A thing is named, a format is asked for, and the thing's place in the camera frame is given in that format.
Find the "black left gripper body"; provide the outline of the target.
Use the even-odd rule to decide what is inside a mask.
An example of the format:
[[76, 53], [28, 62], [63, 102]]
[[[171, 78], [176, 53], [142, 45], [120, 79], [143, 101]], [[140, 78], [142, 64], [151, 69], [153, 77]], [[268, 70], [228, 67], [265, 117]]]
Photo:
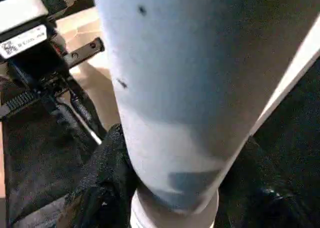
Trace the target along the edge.
[[0, 118], [4, 120], [15, 115], [37, 101], [45, 105], [45, 97], [55, 97], [66, 103], [74, 112], [70, 101], [67, 81], [75, 81], [70, 69], [105, 50], [100, 38], [66, 53], [54, 42], [44, 41], [11, 58], [6, 59], [11, 74], [9, 78], [25, 91], [6, 101], [0, 107]]

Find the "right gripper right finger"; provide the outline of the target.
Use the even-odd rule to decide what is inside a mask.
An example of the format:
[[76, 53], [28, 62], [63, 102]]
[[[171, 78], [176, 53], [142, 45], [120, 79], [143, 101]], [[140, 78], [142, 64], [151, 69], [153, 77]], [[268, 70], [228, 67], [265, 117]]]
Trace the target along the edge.
[[250, 137], [219, 189], [216, 227], [319, 227], [305, 203]]

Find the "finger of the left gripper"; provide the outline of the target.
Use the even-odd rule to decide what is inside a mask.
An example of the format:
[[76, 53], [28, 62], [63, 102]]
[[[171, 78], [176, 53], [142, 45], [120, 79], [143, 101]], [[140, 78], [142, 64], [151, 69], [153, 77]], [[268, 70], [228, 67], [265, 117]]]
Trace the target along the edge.
[[86, 148], [97, 146], [97, 142], [66, 103], [58, 101], [55, 97], [45, 97], [45, 108], [76, 141]]
[[70, 103], [82, 120], [86, 123], [98, 138], [104, 139], [107, 132], [97, 114], [96, 108], [85, 90], [77, 81], [67, 81], [70, 93]]

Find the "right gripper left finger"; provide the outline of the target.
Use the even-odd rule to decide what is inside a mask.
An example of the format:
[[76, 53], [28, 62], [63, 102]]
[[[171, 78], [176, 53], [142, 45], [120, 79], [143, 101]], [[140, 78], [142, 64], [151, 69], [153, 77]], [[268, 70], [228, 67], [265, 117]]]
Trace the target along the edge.
[[122, 126], [115, 124], [82, 168], [56, 227], [130, 227], [138, 183]]

